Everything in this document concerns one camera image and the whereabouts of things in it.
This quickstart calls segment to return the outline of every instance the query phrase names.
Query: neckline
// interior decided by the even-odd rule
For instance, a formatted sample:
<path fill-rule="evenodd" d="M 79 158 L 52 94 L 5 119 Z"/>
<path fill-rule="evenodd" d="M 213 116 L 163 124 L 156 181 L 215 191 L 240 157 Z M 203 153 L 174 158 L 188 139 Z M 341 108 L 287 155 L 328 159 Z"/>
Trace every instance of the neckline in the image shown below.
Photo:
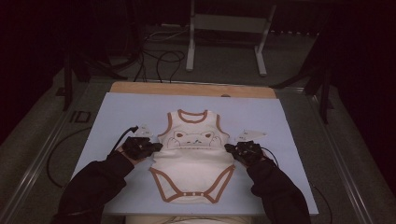
<path fill-rule="evenodd" d="M 186 123 L 199 123 L 199 122 L 202 122 L 203 120 L 206 119 L 206 117 L 207 117 L 207 110 L 205 110 L 205 111 L 202 112 L 202 113 L 191 113 L 191 112 L 187 112 L 187 111 L 184 111 L 184 110 L 182 110 L 182 109 L 179 109 L 179 110 L 177 111 L 177 114 L 178 114 L 178 117 L 179 117 L 181 120 L 183 120 L 184 122 L 186 122 Z M 202 118 L 201 118 L 201 119 L 198 119 L 198 120 L 185 119 L 185 118 L 183 118 L 183 114 L 188 115 L 188 116 L 202 116 Z"/>

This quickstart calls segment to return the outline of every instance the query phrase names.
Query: black glove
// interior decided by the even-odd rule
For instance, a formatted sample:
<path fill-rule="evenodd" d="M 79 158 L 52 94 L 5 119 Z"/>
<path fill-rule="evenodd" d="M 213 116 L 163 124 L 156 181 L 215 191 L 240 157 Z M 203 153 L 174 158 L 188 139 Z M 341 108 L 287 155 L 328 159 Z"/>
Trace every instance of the black glove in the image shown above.
<path fill-rule="evenodd" d="M 160 151 L 162 147 L 161 143 L 150 143 L 147 137 L 128 137 L 122 144 L 125 154 L 135 161 L 151 156 L 153 152 Z"/>
<path fill-rule="evenodd" d="M 236 146 L 226 144 L 225 149 L 233 155 L 234 159 L 246 166 L 251 166 L 262 158 L 266 158 L 260 144 L 255 144 L 253 141 L 238 142 Z"/>

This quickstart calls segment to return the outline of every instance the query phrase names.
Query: dark long-sleeve shirt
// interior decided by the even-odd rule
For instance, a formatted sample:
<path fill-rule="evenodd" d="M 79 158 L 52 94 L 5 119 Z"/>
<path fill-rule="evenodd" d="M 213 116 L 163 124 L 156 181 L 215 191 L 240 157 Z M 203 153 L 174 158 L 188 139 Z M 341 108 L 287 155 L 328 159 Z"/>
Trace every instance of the dark long-sleeve shirt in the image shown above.
<path fill-rule="evenodd" d="M 119 152 L 106 161 L 93 161 L 67 186 L 52 224 L 99 224 L 104 205 L 125 187 L 124 177 L 134 166 Z M 262 198 L 273 224 L 308 224 L 304 195 L 271 160 L 247 168 L 254 185 L 251 191 Z"/>

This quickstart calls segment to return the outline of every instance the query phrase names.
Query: gray carpet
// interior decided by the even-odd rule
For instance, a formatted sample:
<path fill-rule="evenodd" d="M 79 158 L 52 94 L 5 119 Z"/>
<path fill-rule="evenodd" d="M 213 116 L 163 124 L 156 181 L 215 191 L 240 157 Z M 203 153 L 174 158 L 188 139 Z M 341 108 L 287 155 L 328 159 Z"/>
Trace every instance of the gray carpet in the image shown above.
<path fill-rule="evenodd" d="M 233 41 L 215 45 L 207 38 L 197 39 L 194 70 L 186 72 L 185 60 L 172 77 L 174 82 L 203 82 L 236 85 L 268 86 L 296 75 L 315 39 L 299 35 L 270 35 L 264 48 L 264 60 L 268 77 L 259 77 L 253 54 L 253 44 L 248 40 Z M 182 50 L 187 53 L 187 37 L 163 42 L 148 42 L 146 49 Z M 160 56 L 160 52 L 148 51 Z M 174 60 L 172 54 L 163 57 Z M 113 58 L 112 62 L 121 62 Z M 156 74 L 157 60 L 145 55 L 146 79 L 158 81 Z M 163 81 L 169 81 L 177 63 L 160 63 L 159 71 Z M 133 80 L 139 64 L 136 63 L 120 74 Z M 5 209 L 12 199 L 13 192 L 29 165 L 35 160 L 41 149 L 55 146 L 56 142 L 67 135 L 93 125 L 104 95 L 115 81 L 93 71 L 90 83 L 75 81 L 75 100 L 69 111 L 63 112 L 63 97 L 55 92 L 63 83 L 63 71 L 54 79 L 53 87 L 41 97 L 31 112 L 16 127 L 7 141 L 0 147 L 0 202 Z M 287 88 L 277 91 L 299 154 L 309 181 L 314 184 L 328 201 L 315 188 L 312 189 L 319 215 L 312 217 L 313 223 L 395 223 L 396 202 L 384 179 L 378 172 L 367 147 L 359 132 L 343 107 L 336 88 L 331 89 L 332 109 L 328 110 L 329 124 L 323 124 L 318 118 L 315 98 L 301 94 L 306 80 L 301 80 Z M 73 111 L 89 111 L 92 117 L 88 123 L 70 122 Z M 50 163 L 52 177 L 61 185 L 67 183 L 78 161 L 79 153 L 84 147 L 89 130 L 77 133 L 58 147 Z M 347 174 L 340 170 L 339 158 L 345 163 Z M 44 166 L 38 168 L 35 183 L 27 189 L 26 197 L 16 198 L 20 201 L 13 210 L 14 216 L 8 216 L 8 223 L 48 223 L 56 213 L 62 190 L 55 187 L 48 179 Z M 353 192 L 348 189 L 351 184 L 359 190 L 368 217 L 361 217 L 353 201 Z M 266 217 L 257 217 L 258 223 L 269 223 Z M 122 223 L 122 217 L 105 216 L 103 223 Z"/>

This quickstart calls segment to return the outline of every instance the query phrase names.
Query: dark background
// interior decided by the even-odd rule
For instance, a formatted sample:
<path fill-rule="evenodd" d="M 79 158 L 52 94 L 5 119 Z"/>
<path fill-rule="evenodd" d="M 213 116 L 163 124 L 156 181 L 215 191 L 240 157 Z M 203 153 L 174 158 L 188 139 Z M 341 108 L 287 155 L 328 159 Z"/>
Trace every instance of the dark background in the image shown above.
<path fill-rule="evenodd" d="M 197 10 L 207 11 L 208 1 L 201 2 Z M 228 2 L 231 3 L 227 7 L 220 8 L 225 14 L 260 15 L 257 1 L 245 1 L 246 10 L 235 10 L 236 0 Z M 139 25 L 188 24 L 190 7 L 185 0 L 35 0 L 0 4 L 0 144 L 52 85 L 53 76 L 63 68 L 64 48 L 69 42 L 77 44 L 95 60 L 105 61 L 109 54 L 128 54 L 138 49 Z M 129 10 L 127 20 L 124 6 Z M 286 2 L 276 9 L 272 30 L 315 35 L 333 9 L 332 19 L 325 27 L 328 32 L 319 36 L 308 61 L 328 62 L 332 84 L 338 88 L 380 171 L 396 194 L 394 8 L 389 3 L 375 1 Z M 288 17 L 299 13 L 298 21 Z M 106 38 L 106 34 L 115 32 L 120 33 L 119 38 L 111 41 Z M 131 32 L 130 39 L 124 35 L 127 32 Z M 130 43 L 128 49 L 124 47 L 126 42 Z"/>

